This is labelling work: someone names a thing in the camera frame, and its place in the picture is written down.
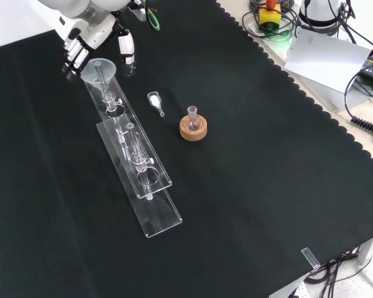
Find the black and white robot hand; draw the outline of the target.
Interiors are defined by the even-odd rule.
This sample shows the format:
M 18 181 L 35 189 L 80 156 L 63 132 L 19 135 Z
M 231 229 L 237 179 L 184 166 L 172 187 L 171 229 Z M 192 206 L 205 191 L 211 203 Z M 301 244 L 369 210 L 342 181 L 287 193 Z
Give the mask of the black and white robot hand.
M 81 75 L 94 51 L 113 37 L 117 38 L 122 62 L 132 68 L 135 64 L 134 39 L 116 16 L 109 14 L 100 24 L 92 26 L 83 19 L 74 20 L 63 45 L 62 73 L 66 79 L 71 81 Z

